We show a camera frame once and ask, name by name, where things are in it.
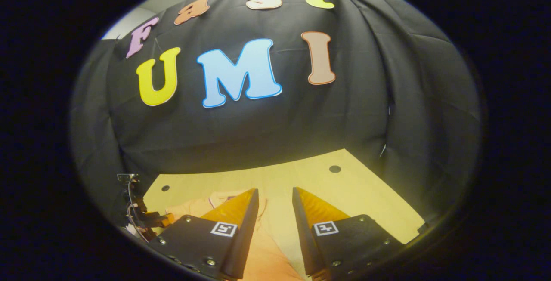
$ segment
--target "orange cloth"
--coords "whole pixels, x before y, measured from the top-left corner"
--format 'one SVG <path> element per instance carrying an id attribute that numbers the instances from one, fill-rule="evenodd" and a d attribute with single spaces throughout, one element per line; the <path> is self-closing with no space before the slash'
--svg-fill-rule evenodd
<path id="1" fill-rule="evenodd" d="M 174 214 L 178 220 L 185 214 L 200 217 L 228 200 L 228 197 L 243 193 L 242 191 L 216 191 L 207 198 L 193 199 L 182 205 L 168 207 L 167 213 Z M 303 281 L 276 242 L 262 227 L 262 214 L 266 210 L 267 199 L 259 198 L 258 216 L 254 225 L 251 245 L 243 273 L 243 281 Z"/>

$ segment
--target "blue letter m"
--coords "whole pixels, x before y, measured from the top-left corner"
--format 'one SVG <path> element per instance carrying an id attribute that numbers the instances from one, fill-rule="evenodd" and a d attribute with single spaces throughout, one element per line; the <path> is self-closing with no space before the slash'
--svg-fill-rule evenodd
<path id="1" fill-rule="evenodd" d="M 205 73 L 205 91 L 207 97 L 203 107 L 222 106 L 226 96 L 220 93 L 218 82 L 228 91 L 233 100 L 239 100 L 241 90 L 248 77 L 248 89 L 245 95 L 251 99 L 276 96 L 281 93 L 281 85 L 274 80 L 270 63 L 270 39 L 249 41 L 243 47 L 238 62 L 232 61 L 219 49 L 209 50 L 197 58 Z"/>

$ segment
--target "table surface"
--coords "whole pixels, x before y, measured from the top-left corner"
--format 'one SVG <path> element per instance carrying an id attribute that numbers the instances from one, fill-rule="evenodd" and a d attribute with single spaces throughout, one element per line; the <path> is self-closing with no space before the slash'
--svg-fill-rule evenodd
<path id="1" fill-rule="evenodd" d="M 331 166 L 341 171 L 332 173 Z M 162 191 L 169 185 L 168 191 Z M 166 207 L 209 197 L 214 191 L 257 188 L 267 198 L 262 226 L 305 279 L 293 187 L 301 187 L 349 216 L 367 214 L 394 238 L 406 244 L 424 220 L 393 189 L 345 149 L 267 167 L 222 173 L 161 174 L 144 195 L 148 212 L 165 214 Z"/>

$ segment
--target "wooden table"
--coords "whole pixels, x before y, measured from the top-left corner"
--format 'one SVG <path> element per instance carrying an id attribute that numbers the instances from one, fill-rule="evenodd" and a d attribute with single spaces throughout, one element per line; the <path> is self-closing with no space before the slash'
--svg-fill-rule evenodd
<path id="1" fill-rule="evenodd" d="M 341 171 L 332 173 L 331 166 Z M 169 185 L 168 191 L 162 191 Z M 418 235 L 424 220 L 395 191 L 346 150 L 267 167 L 227 171 L 159 175 L 144 195 L 148 211 L 165 213 L 166 207 L 209 197 L 214 191 L 257 188 L 267 198 L 262 226 L 305 279 L 293 187 L 301 187 L 349 216 L 367 214 L 394 238 L 406 244 Z"/>

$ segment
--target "orange fabric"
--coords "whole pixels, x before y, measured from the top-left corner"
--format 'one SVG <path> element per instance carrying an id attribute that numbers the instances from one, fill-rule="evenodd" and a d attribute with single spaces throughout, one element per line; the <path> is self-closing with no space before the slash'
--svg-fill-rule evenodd
<path id="1" fill-rule="evenodd" d="M 236 196 L 241 191 L 217 191 L 210 197 L 193 199 L 182 205 L 168 207 L 167 213 L 173 213 L 175 220 L 185 214 L 200 217 L 225 202 L 228 197 Z M 251 245 L 248 251 L 243 281 L 303 281 L 276 242 L 262 227 L 262 215 L 266 210 L 267 199 L 259 198 L 258 217 L 254 225 Z"/>

